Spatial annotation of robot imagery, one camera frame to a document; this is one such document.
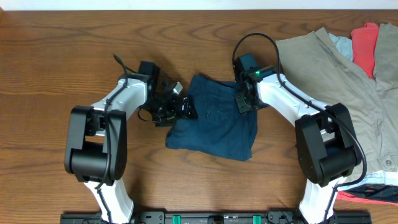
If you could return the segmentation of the navy blue shorts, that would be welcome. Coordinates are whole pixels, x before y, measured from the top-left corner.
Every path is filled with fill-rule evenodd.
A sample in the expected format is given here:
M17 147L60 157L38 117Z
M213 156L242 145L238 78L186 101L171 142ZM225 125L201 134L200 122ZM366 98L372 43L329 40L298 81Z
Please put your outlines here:
M193 100L197 119L180 119L167 133L165 146L246 161L257 134L257 113L241 114L234 99L240 86L194 75L187 96Z

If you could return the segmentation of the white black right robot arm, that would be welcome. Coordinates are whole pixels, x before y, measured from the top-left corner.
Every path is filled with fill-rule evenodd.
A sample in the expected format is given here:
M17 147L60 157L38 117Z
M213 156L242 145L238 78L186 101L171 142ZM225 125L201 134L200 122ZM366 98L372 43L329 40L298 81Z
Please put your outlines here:
M270 106L295 128L298 162L307 183L293 222L334 223L338 190L365 159L348 108L313 99L273 66L234 65L233 70L242 88L235 96L241 112Z

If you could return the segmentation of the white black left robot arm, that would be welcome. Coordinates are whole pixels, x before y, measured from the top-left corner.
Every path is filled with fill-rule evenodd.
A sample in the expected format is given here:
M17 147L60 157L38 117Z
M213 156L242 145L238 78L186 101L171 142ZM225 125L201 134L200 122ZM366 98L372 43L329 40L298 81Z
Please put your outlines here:
M95 196L96 214L63 214L60 223L130 223L134 202L123 181L127 164L127 121L137 110L152 115L157 127L197 119L193 100L180 97L179 82L156 94L157 75L127 73L102 100L76 106L70 114L65 170Z

